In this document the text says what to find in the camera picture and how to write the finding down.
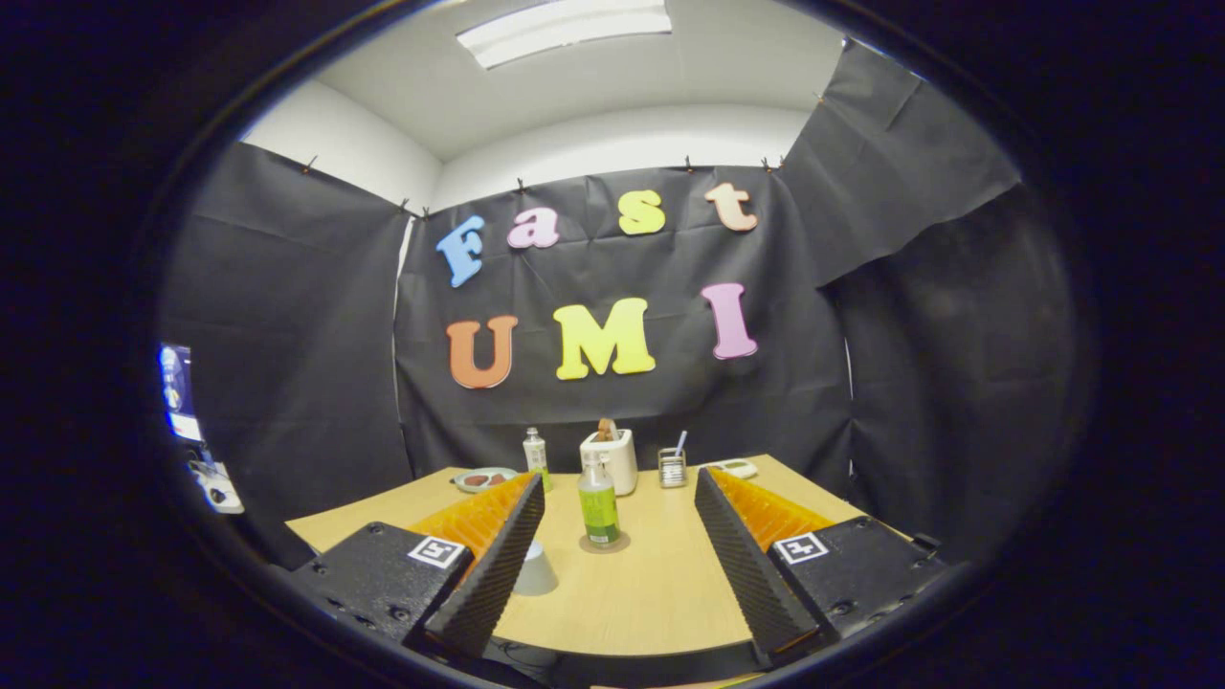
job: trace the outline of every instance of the monitor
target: monitor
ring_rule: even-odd
[[[191,398],[191,349],[179,345],[162,345],[162,396],[165,398],[167,418],[175,435],[186,440],[203,441],[200,422]]]

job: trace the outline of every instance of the yellow letter m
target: yellow letter m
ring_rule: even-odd
[[[582,304],[562,306],[552,313],[552,319],[561,324],[561,368],[557,378],[578,380],[587,378],[587,365],[582,353],[587,354],[595,373],[604,375],[616,349],[612,370],[619,374],[643,373],[655,368],[655,359],[647,352],[647,335],[642,329],[642,314],[647,311],[647,300],[626,298],[612,304],[609,318],[600,327],[592,313]]]

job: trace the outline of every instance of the pink letter i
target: pink letter i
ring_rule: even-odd
[[[722,282],[702,289],[702,295],[714,311],[714,332],[719,343],[714,347],[718,359],[747,357],[757,351],[757,342],[745,330],[745,314],[740,310],[740,295],[745,286],[739,282]]]

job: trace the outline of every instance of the orange letter u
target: orange letter u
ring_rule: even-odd
[[[473,362],[473,349],[480,322],[462,320],[447,327],[451,338],[451,378],[469,389],[494,387],[511,374],[511,331],[518,325],[514,316],[494,316],[489,319],[489,330],[494,331],[494,363],[488,369],[479,369]]]

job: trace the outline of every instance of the mesh pen cup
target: mesh pen cup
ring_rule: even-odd
[[[676,451],[676,447],[664,447],[659,451],[659,485],[662,488],[679,488],[688,483],[688,473],[685,467],[686,451]]]

